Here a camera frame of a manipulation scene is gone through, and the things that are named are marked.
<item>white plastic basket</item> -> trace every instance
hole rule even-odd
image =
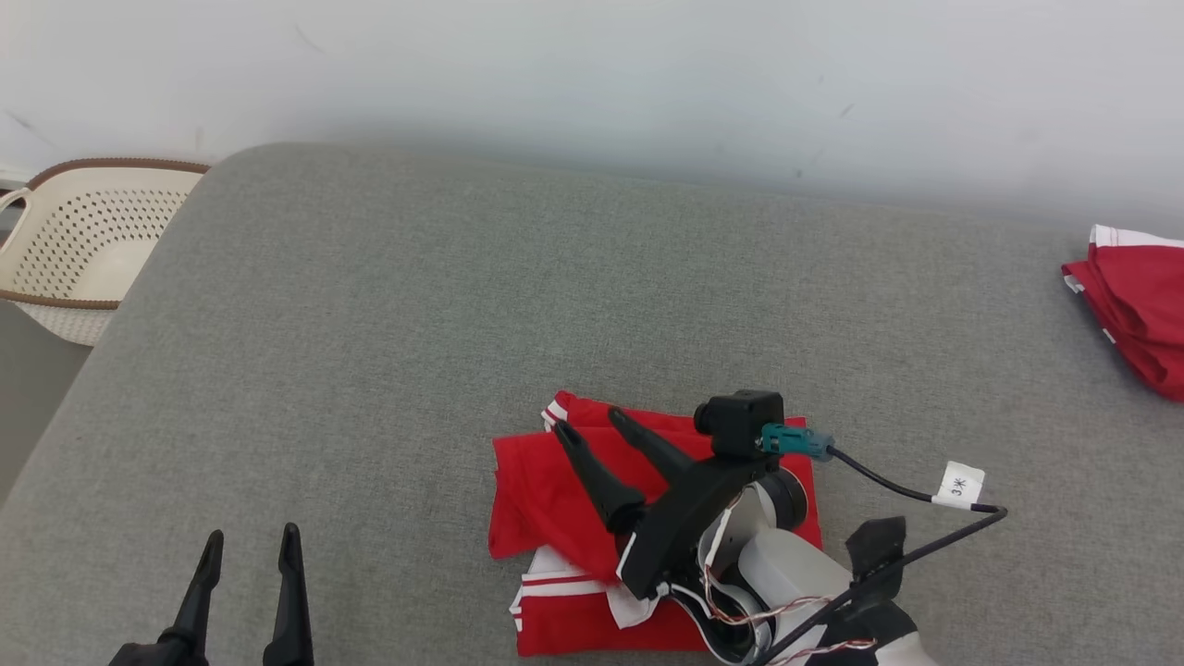
[[[207,168],[168,160],[76,160],[0,198],[0,210],[25,200],[0,248],[0,299],[56,335],[94,346]]]

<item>teal connector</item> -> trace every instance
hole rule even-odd
[[[766,423],[760,429],[760,449],[765,453],[809,455],[818,462],[830,460],[826,447],[835,443],[835,437],[824,433],[815,433],[809,428],[793,428],[779,423]]]

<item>folded clothing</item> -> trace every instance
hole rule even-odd
[[[1184,402],[1184,241],[1098,225],[1061,271],[1135,376]]]
[[[543,411],[545,428],[556,420],[575,425],[593,454],[623,482],[655,501],[665,481],[609,422],[609,404],[561,391]],[[689,416],[625,410],[695,460],[712,455],[710,440],[695,431]],[[804,427],[804,418],[786,421]],[[519,630],[519,654],[560,654],[588,649],[703,651],[697,627],[686,611],[662,600],[645,621],[628,626],[617,603],[631,595],[616,577],[618,544],[580,485],[559,441],[551,433],[494,441],[497,492],[489,526],[495,558],[535,550],[530,570],[510,608]],[[796,532],[822,547],[813,498],[813,470],[805,456],[784,456],[809,499]]]

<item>white wall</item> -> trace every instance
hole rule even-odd
[[[1184,232],[1176,0],[0,0],[0,171],[458,141]]]

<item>gray table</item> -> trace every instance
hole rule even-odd
[[[490,437],[536,429],[561,388],[686,412],[742,386],[902,484],[986,469],[1012,515],[906,574],[939,661],[1176,662],[1184,409],[1062,284],[1083,250],[1083,232],[753,192],[239,154],[178,213],[0,511],[0,662],[152,640],[220,527],[210,658],[256,664],[285,520],[320,662],[516,662],[526,563],[485,552]],[[906,514],[912,545],[970,519],[837,463],[818,494],[841,559],[867,518]]]

